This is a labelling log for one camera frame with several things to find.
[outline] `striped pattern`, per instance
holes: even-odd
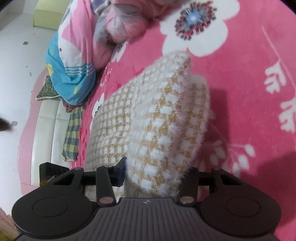
[[[82,76],[82,75],[90,75],[94,72],[94,65],[92,63],[81,66],[75,66],[75,67],[65,67],[65,71],[67,75],[69,76]]]

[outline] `floor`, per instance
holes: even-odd
[[[9,13],[0,21],[0,116],[17,122],[12,132],[0,133],[0,207],[6,213],[21,197],[18,144],[29,115],[31,91],[45,67],[45,52],[54,33],[33,27],[31,14]]]

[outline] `green plaid fabric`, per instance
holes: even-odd
[[[62,155],[66,161],[75,161],[78,156],[79,129],[82,122],[83,107],[76,107],[71,111]]]

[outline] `black device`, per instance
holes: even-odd
[[[62,167],[50,162],[44,162],[39,165],[39,180],[40,180],[40,186],[43,183],[46,183],[47,181],[51,180],[52,177],[58,177],[59,175],[62,175],[69,171],[70,169],[67,167]]]
[[[20,198],[12,208],[21,233],[16,241],[277,240],[272,235],[281,217],[277,202],[224,170],[192,167],[177,201],[121,198],[116,203],[112,186],[122,186],[125,161],[94,172],[75,168]],[[86,185],[96,185],[96,202],[83,194]],[[202,202],[199,185],[210,191]]]

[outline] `pink blanket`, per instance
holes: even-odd
[[[273,197],[282,209],[275,235],[295,241],[296,16],[279,0],[192,4],[116,51],[84,110],[74,165],[83,166],[97,107],[163,54],[185,49],[193,74],[211,90],[208,130],[194,165],[222,167]]]

